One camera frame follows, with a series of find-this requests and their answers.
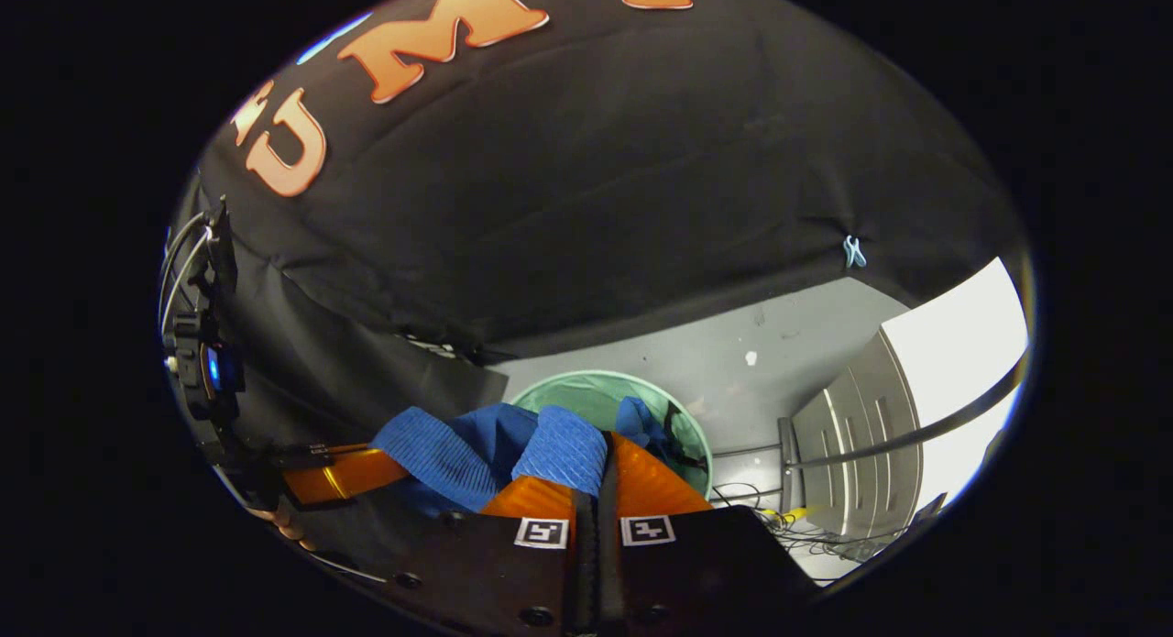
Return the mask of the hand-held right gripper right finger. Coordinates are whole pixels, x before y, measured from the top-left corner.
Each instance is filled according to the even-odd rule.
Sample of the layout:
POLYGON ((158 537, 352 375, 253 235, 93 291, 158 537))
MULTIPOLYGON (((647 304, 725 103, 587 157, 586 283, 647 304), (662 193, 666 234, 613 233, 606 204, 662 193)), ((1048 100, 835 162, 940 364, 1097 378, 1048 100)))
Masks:
POLYGON ((716 509, 619 434, 598 510, 601 636, 762 636, 818 598, 755 511, 716 509))

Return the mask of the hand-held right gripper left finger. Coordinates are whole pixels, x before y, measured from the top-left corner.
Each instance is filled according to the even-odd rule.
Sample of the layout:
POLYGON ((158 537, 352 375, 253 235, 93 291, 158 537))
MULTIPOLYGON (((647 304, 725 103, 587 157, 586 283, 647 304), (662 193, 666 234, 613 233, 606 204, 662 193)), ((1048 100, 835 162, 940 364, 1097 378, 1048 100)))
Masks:
POLYGON ((446 513, 380 596, 456 636, 578 636, 599 625, 597 500, 535 476, 479 513, 446 513))

